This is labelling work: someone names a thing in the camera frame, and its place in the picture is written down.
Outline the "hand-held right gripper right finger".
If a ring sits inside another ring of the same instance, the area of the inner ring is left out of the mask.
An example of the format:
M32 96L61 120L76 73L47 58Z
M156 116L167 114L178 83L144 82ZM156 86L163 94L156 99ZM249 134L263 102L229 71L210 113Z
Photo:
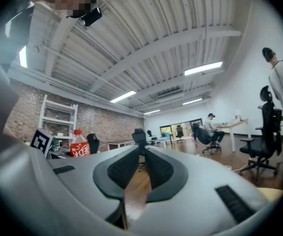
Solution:
M147 196L130 231L137 236L251 235L273 208L258 188L221 163L160 147L148 147L153 167L173 168L170 179Z

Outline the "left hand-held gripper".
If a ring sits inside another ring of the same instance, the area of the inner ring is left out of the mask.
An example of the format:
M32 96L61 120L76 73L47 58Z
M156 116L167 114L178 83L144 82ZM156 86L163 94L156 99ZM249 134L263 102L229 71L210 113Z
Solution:
M56 139L52 134L41 128L36 129L30 146L39 149L46 159L70 157L70 153L63 148L62 140Z

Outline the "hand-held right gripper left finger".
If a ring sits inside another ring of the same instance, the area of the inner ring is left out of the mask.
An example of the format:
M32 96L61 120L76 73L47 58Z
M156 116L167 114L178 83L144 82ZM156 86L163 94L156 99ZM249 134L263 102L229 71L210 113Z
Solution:
M0 152L1 202L11 219L36 236L133 236L114 225L121 202L98 189L93 171L135 149L47 160L37 149L12 145Z

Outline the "red label plastic bottle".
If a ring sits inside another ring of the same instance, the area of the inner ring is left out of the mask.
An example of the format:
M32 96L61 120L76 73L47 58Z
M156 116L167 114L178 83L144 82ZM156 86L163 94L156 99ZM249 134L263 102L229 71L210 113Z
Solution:
M81 129L73 131L73 140L70 143L70 156L71 157L85 157L90 155L90 147L88 141L83 137Z

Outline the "small round wooden table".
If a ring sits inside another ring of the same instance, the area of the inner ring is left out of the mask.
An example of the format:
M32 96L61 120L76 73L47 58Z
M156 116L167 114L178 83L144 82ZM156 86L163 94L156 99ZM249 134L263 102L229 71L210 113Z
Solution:
M258 191L269 201L275 202L283 196L283 190L259 187Z

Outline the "white shelving unit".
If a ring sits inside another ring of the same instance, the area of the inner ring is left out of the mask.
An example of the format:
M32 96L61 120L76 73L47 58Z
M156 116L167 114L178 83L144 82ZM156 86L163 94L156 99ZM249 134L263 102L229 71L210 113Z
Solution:
M70 106L48 100L45 94L39 116L38 127L45 129L44 125L60 125L68 128L68 132L52 131L54 138L59 140L73 139L73 131L77 128L78 104Z

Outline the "brown top white table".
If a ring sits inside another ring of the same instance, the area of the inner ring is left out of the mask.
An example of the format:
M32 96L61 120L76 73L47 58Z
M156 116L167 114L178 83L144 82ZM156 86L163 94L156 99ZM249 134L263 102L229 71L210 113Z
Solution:
M107 142L106 144L107 144L107 150L112 150L116 148L125 147L128 145L134 145L134 141L132 139L126 139L126 140Z

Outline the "white office desk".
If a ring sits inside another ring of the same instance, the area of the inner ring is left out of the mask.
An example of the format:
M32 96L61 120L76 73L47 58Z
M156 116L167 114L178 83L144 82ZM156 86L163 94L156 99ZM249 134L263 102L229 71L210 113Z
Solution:
M167 148L168 145L171 145L171 139L170 137L150 137L147 139L147 144L152 145L152 146L157 146L157 147L162 147L162 148Z

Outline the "large window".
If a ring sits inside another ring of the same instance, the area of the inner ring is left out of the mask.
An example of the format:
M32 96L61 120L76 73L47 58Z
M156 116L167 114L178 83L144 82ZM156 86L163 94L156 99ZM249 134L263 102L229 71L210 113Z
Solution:
M191 138L193 136L192 125L194 123L197 123L199 126L203 126L202 118L198 118L198 119L194 119L194 120L190 120L186 122L161 126L160 131L161 133L168 133L172 140L178 140L178 138L176 137L176 134L177 134L176 127L177 125L181 125L181 127L183 128L183 133L184 133L183 139Z

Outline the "wooden top white desk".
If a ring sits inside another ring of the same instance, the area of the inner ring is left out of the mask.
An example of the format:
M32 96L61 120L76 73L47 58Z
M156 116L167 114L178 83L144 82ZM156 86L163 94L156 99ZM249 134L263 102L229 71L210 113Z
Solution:
M248 120L249 119L247 118L245 120L240 120L240 121L237 121L237 122L222 123L222 124L217 126L217 129L227 129L227 130L229 130L229 135L230 135L231 145L232 145L232 152L236 152L235 138L234 138L235 133L233 132L233 129L235 127L240 126L240 125L245 125L246 130L247 130L247 137L251 138Z

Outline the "ceiling air conditioner unit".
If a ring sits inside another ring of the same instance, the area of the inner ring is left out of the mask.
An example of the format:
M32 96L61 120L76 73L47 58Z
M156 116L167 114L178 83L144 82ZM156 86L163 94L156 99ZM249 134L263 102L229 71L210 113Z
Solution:
M168 102L168 101L171 101L171 100L182 98L182 97L184 97L184 95L185 95L185 92L183 90L169 92L167 94L163 94L163 95L158 96L157 99L156 99L156 103Z

